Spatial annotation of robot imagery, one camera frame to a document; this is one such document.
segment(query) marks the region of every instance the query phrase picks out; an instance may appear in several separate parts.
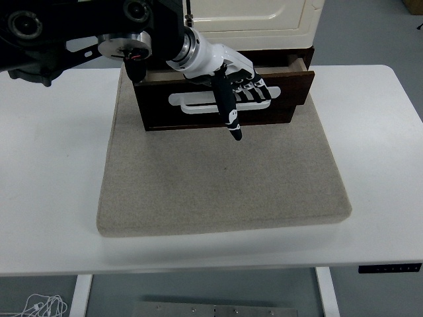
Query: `cable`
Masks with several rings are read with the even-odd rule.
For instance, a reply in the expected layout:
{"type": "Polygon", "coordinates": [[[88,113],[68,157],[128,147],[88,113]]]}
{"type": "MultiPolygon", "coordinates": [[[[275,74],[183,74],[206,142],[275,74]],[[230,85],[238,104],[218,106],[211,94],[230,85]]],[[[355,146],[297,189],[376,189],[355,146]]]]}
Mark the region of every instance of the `cable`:
{"type": "Polygon", "coordinates": [[[191,1],[186,0],[186,25],[192,28],[194,25],[194,15],[191,13],[191,1]]]}
{"type": "Polygon", "coordinates": [[[24,310],[18,314],[16,313],[0,313],[0,315],[8,315],[11,317],[63,317],[67,310],[67,304],[63,302],[59,295],[46,296],[40,294],[30,295],[24,307],[24,310]],[[46,302],[37,302],[36,304],[29,305],[32,297],[38,297],[46,302]]]}

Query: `metal plate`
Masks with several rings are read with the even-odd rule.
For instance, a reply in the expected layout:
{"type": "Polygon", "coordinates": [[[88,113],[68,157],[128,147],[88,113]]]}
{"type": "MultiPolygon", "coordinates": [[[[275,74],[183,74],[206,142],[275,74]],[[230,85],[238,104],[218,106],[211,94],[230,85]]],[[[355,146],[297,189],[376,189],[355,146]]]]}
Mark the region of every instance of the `metal plate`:
{"type": "Polygon", "coordinates": [[[297,317],[294,308],[137,302],[132,317],[297,317]]]}

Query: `cream cabinet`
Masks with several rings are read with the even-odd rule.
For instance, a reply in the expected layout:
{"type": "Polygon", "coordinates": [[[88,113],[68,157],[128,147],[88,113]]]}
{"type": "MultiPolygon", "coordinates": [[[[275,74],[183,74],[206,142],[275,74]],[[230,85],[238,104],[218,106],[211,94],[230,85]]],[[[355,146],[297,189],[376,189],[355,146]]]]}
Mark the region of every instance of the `cream cabinet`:
{"type": "Polygon", "coordinates": [[[286,50],[313,45],[324,2],[191,0],[191,11],[194,27],[211,42],[235,50],[286,50]]]}

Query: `robot finger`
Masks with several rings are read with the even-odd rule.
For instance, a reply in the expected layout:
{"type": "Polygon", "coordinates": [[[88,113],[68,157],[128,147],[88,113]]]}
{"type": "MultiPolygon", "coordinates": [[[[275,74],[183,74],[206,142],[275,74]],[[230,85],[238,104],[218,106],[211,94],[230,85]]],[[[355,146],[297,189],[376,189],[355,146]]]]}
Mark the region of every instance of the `robot finger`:
{"type": "Polygon", "coordinates": [[[233,94],[235,96],[239,96],[239,98],[241,99],[241,102],[248,102],[249,101],[249,98],[247,97],[247,95],[243,91],[240,84],[235,85],[235,88],[233,88],[233,94]]]}
{"type": "Polygon", "coordinates": [[[245,79],[241,86],[251,94],[255,102],[257,102],[258,104],[262,102],[262,98],[260,97],[259,93],[256,90],[256,87],[251,81],[245,79]]]}
{"type": "Polygon", "coordinates": [[[263,78],[258,73],[256,73],[256,71],[254,71],[254,78],[251,80],[251,82],[256,88],[260,89],[264,99],[266,100],[272,99],[272,96],[270,96],[270,92],[266,86],[266,83],[264,82],[263,78]]]}

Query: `robotic arm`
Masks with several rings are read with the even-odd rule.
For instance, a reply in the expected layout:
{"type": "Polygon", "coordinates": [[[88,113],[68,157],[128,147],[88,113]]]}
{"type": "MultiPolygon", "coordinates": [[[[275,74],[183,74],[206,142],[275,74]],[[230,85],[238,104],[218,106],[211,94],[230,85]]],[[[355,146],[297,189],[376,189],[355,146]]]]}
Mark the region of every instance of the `robotic arm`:
{"type": "Polygon", "coordinates": [[[64,70],[101,55],[123,60],[138,83],[154,53],[190,82],[212,88],[236,140],[242,134],[234,94],[241,102],[271,99],[249,59],[184,27],[182,0],[0,0],[0,50],[0,71],[47,87],[64,70]],[[66,41],[87,36],[98,45],[66,49],[66,41]]]}

